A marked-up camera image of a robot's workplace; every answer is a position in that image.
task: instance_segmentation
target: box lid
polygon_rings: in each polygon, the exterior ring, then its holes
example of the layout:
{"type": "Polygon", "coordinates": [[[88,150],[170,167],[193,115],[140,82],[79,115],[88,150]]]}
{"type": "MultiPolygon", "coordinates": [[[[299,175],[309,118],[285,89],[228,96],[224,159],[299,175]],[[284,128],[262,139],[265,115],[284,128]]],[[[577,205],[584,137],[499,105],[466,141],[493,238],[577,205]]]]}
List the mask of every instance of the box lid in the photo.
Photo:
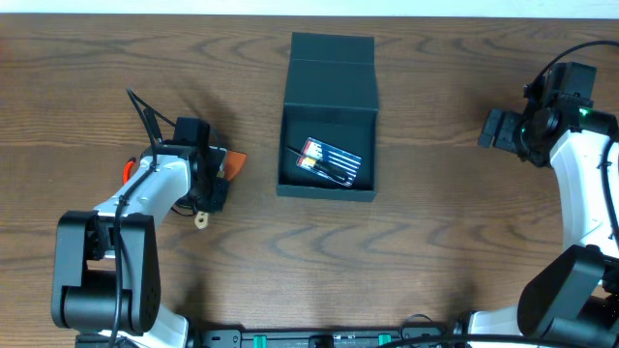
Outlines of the box lid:
{"type": "Polygon", "coordinates": [[[284,105],[378,110],[374,38],[293,33],[284,105]]]}

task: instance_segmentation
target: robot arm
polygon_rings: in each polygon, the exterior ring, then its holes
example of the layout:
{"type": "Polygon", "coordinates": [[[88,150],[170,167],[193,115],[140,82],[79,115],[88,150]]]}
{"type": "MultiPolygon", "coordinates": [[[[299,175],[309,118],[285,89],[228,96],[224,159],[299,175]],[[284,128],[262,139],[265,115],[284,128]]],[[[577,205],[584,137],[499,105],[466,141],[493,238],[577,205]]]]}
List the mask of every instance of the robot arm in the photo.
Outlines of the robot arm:
{"type": "MultiPolygon", "coordinates": [[[[157,111],[140,102],[150,116],[147,130],[161,139],[157,111]]],[[[187,319],[161,305],[155,231],[174,205],[221,211],[228,186],[221,175],[227,151],[208,145],[210,127],[202,120],[179,117],[173,125],[173,138],[152,143],[118,192],[91,212],[67,212],[60,218],[51,301],[56,326],[116,336],[110,328],[116,321],[115,285],[122,283],[119,336],[139,347],[184,348],[199,341],[187,319]],[[118,211],[121,201],[124,207],[118,211]],[[112,233],[117,218],[120,241],[112,233]],[[89,261],[116,257],[121,275],[89,268],[89,261]]]]}
{"type": "Polygon", "coordinates": [[[595,73],[579,63],[557,63],[546,81],[525,87],[529,102],[522,114],[499,109],[488,114],[480,146],[554,169],[564,253],[525,287],[518,306],[473,313],[466,324],[469,334],[525,334],[615,346],[619,322],[609,310],[617,306],[619,249],[609,212],[618,213],[612,201],[619,197],[611,193],[608,200],[603,187],[607,178],[609,191],[619,192],[619,147],[613,139],[618,128],[613,115],[592,108],[595,73]],[[607,299],[592,296],[599,283],[611,294],[607,299]]]}
{"type": "MultiPolygon", "coordinates": [[[[609,137],[594,131],[566,131],[550,151],[550,164],[559,182],[563,216],[563,249],[598,246],[602,253],[619,257],[612,240],[612,225],[604,200],[601,170],[608,172],[611,192],[619,192],[616,160],[600,167],[609,137]]],[[[608,156],[619,158],[619,146],[608,156]]]]}

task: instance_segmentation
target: dark green box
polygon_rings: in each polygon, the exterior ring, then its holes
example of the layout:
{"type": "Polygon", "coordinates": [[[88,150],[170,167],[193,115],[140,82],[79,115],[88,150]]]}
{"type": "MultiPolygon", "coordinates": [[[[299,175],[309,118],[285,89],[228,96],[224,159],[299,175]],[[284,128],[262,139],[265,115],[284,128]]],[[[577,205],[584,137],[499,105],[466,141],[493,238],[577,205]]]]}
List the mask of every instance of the dark green box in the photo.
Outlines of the dark green box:
{"type": "Polygon", "coordinates": [[[376,196],[378,88],[374,38],[293,33],[283,100],[277,193],[370,202],[376,196]],[[313,137],[362,158],[351,188],[296,165],[286,146],[313,137]]]}

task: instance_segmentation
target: wooden table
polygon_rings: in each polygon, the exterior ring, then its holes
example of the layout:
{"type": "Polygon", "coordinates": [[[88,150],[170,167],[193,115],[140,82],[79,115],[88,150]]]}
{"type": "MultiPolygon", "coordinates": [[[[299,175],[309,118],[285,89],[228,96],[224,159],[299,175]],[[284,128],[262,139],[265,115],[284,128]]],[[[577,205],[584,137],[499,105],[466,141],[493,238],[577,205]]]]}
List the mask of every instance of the wooden table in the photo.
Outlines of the wooden table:
{"type": "MultiPolygon", "coordinates": [[[[0,16],[0,346],[72,344],[49,316],[56,223],[106,200],[146,148],[128,85],[170,117],[197,105],[249,155],[208,229],[170,214],[157,231],[168,307],[251,329],[516,304],[561,251],[556,179],[477,137],[491,108],[523,108],[522,85],[557,53],[618,32],[600,20],[0,16]],[[293,31],[376,38],[373,203],[275,195],[293,31]]],[[[599,68],[594,100],[612,113],[617,57],[571,57],[599,68]]]]}

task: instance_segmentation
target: green terminal block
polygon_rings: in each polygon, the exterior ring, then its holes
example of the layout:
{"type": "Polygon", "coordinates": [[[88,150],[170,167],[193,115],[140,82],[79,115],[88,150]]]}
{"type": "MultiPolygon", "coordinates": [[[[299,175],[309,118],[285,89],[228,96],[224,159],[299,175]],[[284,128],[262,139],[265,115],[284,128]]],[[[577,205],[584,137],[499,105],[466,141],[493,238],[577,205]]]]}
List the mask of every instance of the green terminal block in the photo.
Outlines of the green terminal block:
{"type": "Polygon", "coordinates": [[[253,348],[267,348],[267,336],[254,336],[253,337],[253,348]]]}
{"type": "Polygon", "coordinates": [[[383,334],[380,334],[378,336],[378,345],[379,346],[383,345],[383,344],[387,344],[389,342],[391,342],[391,335],[390,334],[383,333],[383,334]]]}

